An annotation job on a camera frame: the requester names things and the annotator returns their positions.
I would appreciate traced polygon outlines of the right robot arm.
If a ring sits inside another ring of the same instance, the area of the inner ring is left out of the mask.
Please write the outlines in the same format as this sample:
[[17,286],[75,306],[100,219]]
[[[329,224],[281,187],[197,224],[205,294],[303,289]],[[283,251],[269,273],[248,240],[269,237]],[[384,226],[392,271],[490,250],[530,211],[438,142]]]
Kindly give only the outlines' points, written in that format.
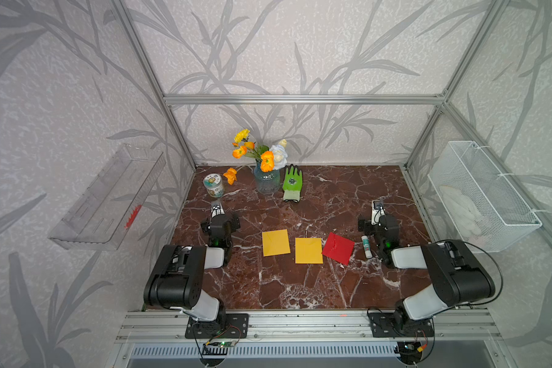
[[421,269],[429,274],[428,287],[397,302],[393,322],[399,328],[495,296],[495,282],[470,250],[471,245],[462,240],[402,247],[397,219],[391,215],[360,216],[357,228],[364,239],[375,241],[376,255],[386,267]]

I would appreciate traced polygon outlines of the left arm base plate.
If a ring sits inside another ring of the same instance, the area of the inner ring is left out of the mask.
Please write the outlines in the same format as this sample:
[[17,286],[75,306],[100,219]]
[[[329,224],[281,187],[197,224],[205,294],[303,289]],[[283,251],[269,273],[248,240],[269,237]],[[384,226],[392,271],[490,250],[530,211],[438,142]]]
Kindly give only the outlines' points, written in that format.
[[241,339],[246,338],[249,327],[249,314],[220,314],[214,321],[197,321],[190,317],[186,325],[185,339]]

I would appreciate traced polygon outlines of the red envelope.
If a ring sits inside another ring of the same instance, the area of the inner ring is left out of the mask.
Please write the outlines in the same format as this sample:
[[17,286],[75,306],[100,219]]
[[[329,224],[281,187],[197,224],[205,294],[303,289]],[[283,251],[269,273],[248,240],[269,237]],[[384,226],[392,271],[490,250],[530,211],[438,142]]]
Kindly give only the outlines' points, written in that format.
[[354,253],[354,246],[355,242],[331,232],[323,247],[322,255],[348,266]]

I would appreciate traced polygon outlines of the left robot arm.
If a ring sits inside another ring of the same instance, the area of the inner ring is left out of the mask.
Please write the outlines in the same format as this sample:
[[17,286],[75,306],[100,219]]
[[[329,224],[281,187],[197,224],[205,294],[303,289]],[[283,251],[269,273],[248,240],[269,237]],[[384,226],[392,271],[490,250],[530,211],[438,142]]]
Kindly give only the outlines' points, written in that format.
[[240,229],[236,214],[219,214],[201,224],[208,245],[165,245],[144,288],[147,307],[182,311],[202,323],[223,324],[224,304],[202,289],[204,273],[228,265],[232,234]]

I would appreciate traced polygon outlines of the white green glue stick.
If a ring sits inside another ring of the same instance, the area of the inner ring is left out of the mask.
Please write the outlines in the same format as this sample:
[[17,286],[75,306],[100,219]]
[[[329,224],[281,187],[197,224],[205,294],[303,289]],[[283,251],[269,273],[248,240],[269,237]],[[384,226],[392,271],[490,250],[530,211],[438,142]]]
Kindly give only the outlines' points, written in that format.
[[363,244],[363,251],[367,259],[372,259],[373,253],[371,251],[370,241],[368,236],[362,236],[361,237],[362,244]]

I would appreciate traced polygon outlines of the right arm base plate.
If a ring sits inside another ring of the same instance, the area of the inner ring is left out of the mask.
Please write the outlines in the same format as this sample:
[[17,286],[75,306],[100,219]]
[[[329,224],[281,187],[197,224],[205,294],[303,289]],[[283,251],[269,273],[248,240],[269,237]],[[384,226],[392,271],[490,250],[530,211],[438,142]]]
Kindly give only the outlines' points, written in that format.
[[373,337],[413,339],[435,337],[431,319],[411,320],[402,309],[392,312],[370,309],[366,315]]

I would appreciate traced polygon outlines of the yellow envelope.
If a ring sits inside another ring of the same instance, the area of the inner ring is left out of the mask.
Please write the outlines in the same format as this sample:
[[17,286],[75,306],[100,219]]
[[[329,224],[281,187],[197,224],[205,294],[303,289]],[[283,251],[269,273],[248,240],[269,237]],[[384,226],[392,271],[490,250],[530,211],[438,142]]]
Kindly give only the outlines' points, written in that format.
[[264,257],[291,253],[288,231],[286,229],[262,233],[262,252]]
[[322,265],[322,239],[296,238],[294,260],[300,265]]

